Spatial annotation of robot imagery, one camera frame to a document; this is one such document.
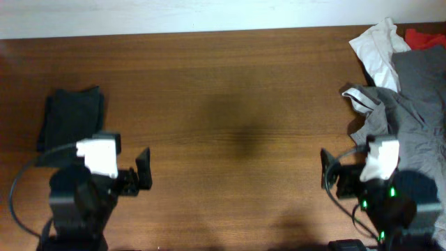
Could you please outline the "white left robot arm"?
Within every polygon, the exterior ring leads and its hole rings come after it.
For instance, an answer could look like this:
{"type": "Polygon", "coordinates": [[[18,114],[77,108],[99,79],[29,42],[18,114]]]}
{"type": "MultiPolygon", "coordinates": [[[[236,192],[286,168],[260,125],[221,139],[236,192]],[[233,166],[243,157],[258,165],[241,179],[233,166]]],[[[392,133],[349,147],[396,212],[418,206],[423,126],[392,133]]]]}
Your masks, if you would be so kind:
{"type": "Polygon", "coordinates": [[[135,162],[136,169],[121,169],[116,178],[80,166],[53,174],[49,180],[52,218],[43,227],[37,249],[107,250],[104,230],[118,198],[136,197],[153,184],[150,149],[144,149],[135,162]]]}

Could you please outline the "black printed t-shirt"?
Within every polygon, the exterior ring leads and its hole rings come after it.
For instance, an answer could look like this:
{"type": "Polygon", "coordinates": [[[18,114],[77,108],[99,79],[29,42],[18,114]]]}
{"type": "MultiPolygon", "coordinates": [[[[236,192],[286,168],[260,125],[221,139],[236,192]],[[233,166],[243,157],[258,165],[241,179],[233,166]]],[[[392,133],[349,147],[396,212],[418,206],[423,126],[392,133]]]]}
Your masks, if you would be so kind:
{"type": "Polygon", "coordinates": [[[45,101],[36,150],[46,153],[58,146],[75,144],[101,131],[104,109],[105,98],[97,86],[83,91],[55,90],[45,101]]]}

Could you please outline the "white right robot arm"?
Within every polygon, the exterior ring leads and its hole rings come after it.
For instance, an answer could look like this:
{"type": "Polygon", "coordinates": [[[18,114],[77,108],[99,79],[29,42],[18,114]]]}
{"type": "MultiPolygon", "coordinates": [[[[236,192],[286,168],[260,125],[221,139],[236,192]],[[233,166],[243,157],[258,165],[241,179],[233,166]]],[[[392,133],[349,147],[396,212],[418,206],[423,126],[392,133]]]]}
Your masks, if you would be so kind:
{"type": "Polygon", "coordinates": [[[321,149],[321,187],[332,203],[378,250],[441,250],[434,227],[440,218],[434,181],[398,169],[367,178],[368,163],[341,163],[356,153],[371,155],[371,150],[359,146],[333,156],[321,149]]]}

